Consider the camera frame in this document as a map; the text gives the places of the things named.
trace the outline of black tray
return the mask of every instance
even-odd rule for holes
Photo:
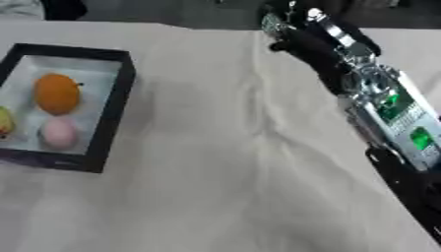
[[[113,137],[117,131],[126,101],[132,89],[136,70],[129,52],[121,50],[92,49],[58,45],[38,45],[18,43],[13,46],[7,56],[0,63],[0,94],[5,82],[23,60],[34,57],[41,62],[60,59],[60,62],[84,62],[84,67],[103,64],[118,64],[115,71],[113,86],[108,88],[108,96],[98,112],[96,125],[90,134],[88,145],[84,150],[76,153],[54,152],[49,150],[17,150],[0,148],[0,158],[6,161],[29,166],[67,169],[101,173],[105,165]]]

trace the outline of table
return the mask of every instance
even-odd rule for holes
[[[7,252],[439,251],[303,63],[257,31],[0,24],[15,42],[129,50],[104,174],[0,164]],[[366,31],[441,109],[439,31]]]

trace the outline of orange fruit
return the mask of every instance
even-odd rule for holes
[[[69,77],[47,74],[35,83],[35,102],[52,115],[70,113],[80,103],[78,85]]]

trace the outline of green circuit board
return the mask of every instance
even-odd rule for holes
[[[388,96],[378,106],[377,112],[386,123],[390,124],[406,111],[411,104],[413,104],[413,99],[408,92],[403,88],[399,88],[396,94]]]

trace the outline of robotic hand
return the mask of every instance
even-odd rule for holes
[[[408,76],[381,65],[381,48],[358,28],[311,2],[267,2],[262,30],[309,64],[338,98],[366,156],[396,196],[441,245],[441,122]]]

